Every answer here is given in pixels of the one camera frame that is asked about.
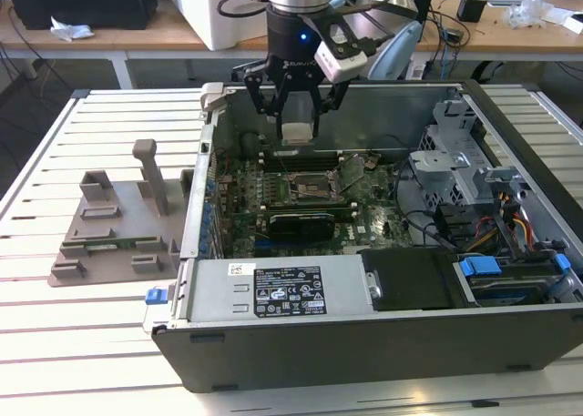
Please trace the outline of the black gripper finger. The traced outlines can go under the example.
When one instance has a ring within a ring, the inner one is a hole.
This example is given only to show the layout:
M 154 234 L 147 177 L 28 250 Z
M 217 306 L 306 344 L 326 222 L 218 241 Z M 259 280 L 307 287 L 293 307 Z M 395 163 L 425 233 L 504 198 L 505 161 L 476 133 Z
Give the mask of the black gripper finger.
M 322 97 L 320 83 L 323 81 L 323 74 L 316 75 L 313 72 L 307 74 L 307 87 L 312 99 L 312 136 L 318 137 L 320 128 L 320 118 L 322 115 L 336 111 L 340 108 L 341 103 L 351 84 L 350 80 L 341 83 L 333 83 L 331 90 L 326 97 Z
M 261 92 L 263 79 L 267 77 L 275 86 L 275 92 L 268 99 Z M 243 81 L 247 87 L 256 111 L 273 117 L 276 135 L 282 137 L 282 110 L 292 87 L 292 73 L 283 68 L 282 60 L 263 60 L 252 63 L 244 71 Z

